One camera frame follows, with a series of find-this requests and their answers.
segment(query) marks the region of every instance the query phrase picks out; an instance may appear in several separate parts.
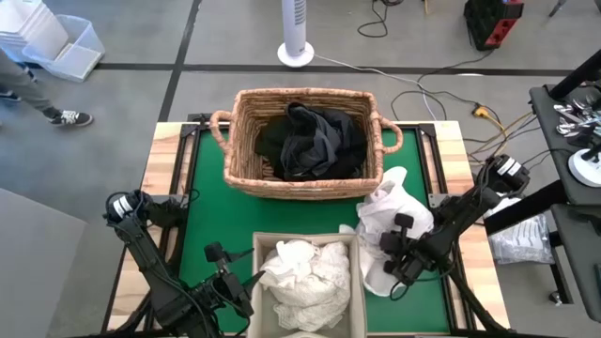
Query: gray concrete floor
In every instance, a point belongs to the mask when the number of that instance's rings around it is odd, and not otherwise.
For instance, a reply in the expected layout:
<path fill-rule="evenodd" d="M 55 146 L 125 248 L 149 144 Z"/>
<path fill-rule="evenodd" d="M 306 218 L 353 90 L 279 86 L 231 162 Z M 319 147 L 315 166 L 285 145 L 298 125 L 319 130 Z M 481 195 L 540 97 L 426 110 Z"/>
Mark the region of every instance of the gray concrete floor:
<path fill-rule="evenodd" d="M 46 3 L 54 13 L 92 21 L 107 50 L 103 63 L 136 67 L 133 64 L 176 61 L 193 0 Z M 308 39 L 318 54 L 358 66 L 436 68 L 481 55 L 468 41 L 461 16 L 464 1 L 430 0 L 429 4 L 431 14 L 427 17 L 422 2 L 417 0 L 406 0 L 401 6 L 390 8 L 390 35 L 371 39 L 356 33 L 357 26 L 374 19 L 369 1 L 310 0 Z M 549 20 L 547 15 L 554 4 L 554 0 L 527 1 L 523 18 L 502 47 L 469 67 L 572 69 L 579 65 L 601 45 L 601 37 L 596 34 L 601 27 L 601 14 L 593 0 L 572 0 Z M 186 64 L 279 64 L 275 56 L 282 41 L 279 2 L 246 0 L 232 6 L 219 0 L 204 0 L 199 9 Z M 319 59 L 313 64 L 331 66 Z M 34 309 L 27 314 L 31 318 L 29 325 L 42 326 L 48 336 L 88 334 L 100 329 L 122 250 L 100 218 L 103 202 L 110 192 L 139 187 L 172 72 L 95 70 L 83 84 L 56 79 L 42 70 L 37 74 L 58 107 L 89 112 L 96 121 L 86 129 L 60 131 L 51 128 L 25 104 L 0 103 L 0 119 L 4 123 L 0 129 L 0 188 L 89 223 L 79 241 L 65 239 L 62 244 L 72 248 L 72 257 L 61 259 L 72 259 L 72 264 L 60 301 L 32 306 Z M 424 79 L 424 85 L 489 105 L 508 124 L 529 112 L 529 88 L 559 81 L 554 77 L 433 75 Z M 368 73 L 184 71 L 168 120 L 184 121 L 188 114 L 231 109 L 235 94 L 243 88 L 283 86 L 371 91 L 377 97 L 379 110 L 388 118 L 393 118 L 392 98 L 402 90 L 415 89 L 410 84 Z M 486 138 L 497 132 L 489 123 L 472 117 L 471 106 L 444 96 L 440 99 L 449 119 L 460 121 L 465 137 Z M 429 103 L 442 118 L 437 104 L 432 100 Z M 431 119 L 419 95 L 402 97 L 394 107 L 402 120 Z M 513 142 L 505 150 L 519 160 L 546 149 L 540 131 L 524 134 L 520 141 L 529 146 Z M 477 145 L 466 143 L 466 147 L 474 150 Z M 556 178 L 551 160 L 547 160 L 533 171 L 527 192 Z M 24 230 L 22 235 L 32 236 Z M 54 273 L 65 274 L 61 269 Z M 498 267 L 498 273 L 514 329 L 556 336 L 599 336 L 601 325 L 584 313 L 570 275 L 576 304 L 558 308 L 547 301 L 547 294 L 554 289 L 548 267 L 503 266 Z M 48 327 L 49 315 L 52 322 Z"/>

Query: yellow plug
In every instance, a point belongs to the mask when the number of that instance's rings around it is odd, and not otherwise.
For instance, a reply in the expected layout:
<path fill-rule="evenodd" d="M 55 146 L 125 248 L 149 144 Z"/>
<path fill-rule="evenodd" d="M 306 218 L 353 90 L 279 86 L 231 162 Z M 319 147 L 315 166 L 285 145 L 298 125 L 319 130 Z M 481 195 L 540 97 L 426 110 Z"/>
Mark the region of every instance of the yellow plug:
<path fill-rule="evenodd" d="M 471 114 L 476 117 L 490 118 L 488 110 L 480 104 L 476 104 L 476 107 L 471 111 Z"/>

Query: white plastic bag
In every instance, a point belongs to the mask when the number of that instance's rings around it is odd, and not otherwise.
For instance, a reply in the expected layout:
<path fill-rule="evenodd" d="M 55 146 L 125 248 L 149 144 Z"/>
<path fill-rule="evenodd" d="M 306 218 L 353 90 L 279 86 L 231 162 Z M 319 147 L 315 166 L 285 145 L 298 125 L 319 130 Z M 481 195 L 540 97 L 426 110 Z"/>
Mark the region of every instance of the white plastic bag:
<path fill-rule="evenodd" d="M 519 198 L 504 198 L 484 216 L 489 217 L 517 202 Z M 497 264 L 534 262 L 553 264 L 545 215 L 540 214 L 488 237 L 492 256 Z"/>

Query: wicker basket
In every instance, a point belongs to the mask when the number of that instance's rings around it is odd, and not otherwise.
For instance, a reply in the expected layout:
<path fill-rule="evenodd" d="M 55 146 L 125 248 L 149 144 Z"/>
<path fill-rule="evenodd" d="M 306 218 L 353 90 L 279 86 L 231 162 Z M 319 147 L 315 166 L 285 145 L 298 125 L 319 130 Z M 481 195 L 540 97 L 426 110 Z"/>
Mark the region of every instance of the wicker basket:
<path fill-rule="evenodd" d="M 367 156 L 362 178 L 284 182 L 273 176 L 266 158 L 254 153 L 254 141 L 268 121 L 285 115 L 290 102 L 307 106 L 340 109 L 351 115 L 365 131 Z M 229 120 L 229 138 L 224 140 L 219 121 Z M 382 144 L 382 127 L 396 134 L 396 145 Z M 242 90 L 236 95 L 234 111 L 215 112 L 210 130 L 224 153 L 223 179 L 227 184 L 251 195 L 294 200 L 327 200 L 367 195 L 382 180 L 383 156 L 398 151 L 403 133 L 378 113 L 376 98 L 371 93 L 322 88 L 275 88 Z"/>

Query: basket handle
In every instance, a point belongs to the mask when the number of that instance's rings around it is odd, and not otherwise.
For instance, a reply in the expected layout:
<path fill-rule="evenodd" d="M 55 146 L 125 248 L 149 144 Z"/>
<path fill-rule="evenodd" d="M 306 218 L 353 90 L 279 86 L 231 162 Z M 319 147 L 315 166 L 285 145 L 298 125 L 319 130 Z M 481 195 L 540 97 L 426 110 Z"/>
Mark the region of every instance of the basket handle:
<path fill-rule="evenodd" d="M 229 150 L 229 144 L 223 138 L 222 132 L 219 130 L 219 120 L 231 120 L 232 113 L 226 111 L 217 111 L 210 116 L 210 122 L 208 127 L 210 128 L 210 133 L 213 135 L 219 147 L 223 150 L 224 154 L 227 154 Z"/>
<path fill-rule="evenodd" d="M 396 144 L 394 146 L 383 147 L 384 154 L 388 155 L 397 152 L 401 148 L 401 146 L 403 146 L 403 132 L 393 122 L 391 122 L 391 120 L 387 118 L 382 117 L 379 120 L 379 123 L 382 125 L 382 127 L 390 128 L 392 131 L 394 131 L 394 134 L 396 135 Z"/>

